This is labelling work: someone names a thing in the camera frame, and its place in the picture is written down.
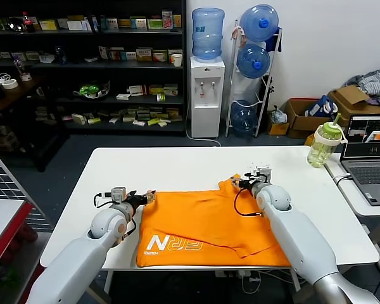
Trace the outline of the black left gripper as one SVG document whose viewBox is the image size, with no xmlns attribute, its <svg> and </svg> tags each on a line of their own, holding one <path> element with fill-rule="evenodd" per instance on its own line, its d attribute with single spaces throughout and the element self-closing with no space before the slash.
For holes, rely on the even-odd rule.
<svg viewBox="0 0 380 304">
<path fill-rule="evenodd" d="M 155 200 L 155 190 L 149 190 L 146 194 L 138 195 L 135 191 L 131 191 L 127 195 L 126 203 L 129 203 L 131 206 L 142 206 L 150 204 Z"/>
</svg>

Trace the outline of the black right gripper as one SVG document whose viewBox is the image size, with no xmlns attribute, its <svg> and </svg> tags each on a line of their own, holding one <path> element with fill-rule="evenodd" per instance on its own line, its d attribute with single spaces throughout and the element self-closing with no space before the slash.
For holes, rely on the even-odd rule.
<svg viewBox="0 0 380 304">
<path fill-rule="evenodd" d="M 232 183 L 239 183 L 239 184 L 232 184 L 234 187 L 240 187 L 240 189 L 245 190 L 251 190 L 253 185 L 257 183 L 256 179 L 240 179 L 239 177 L 231 177 Z"/>
</svg>

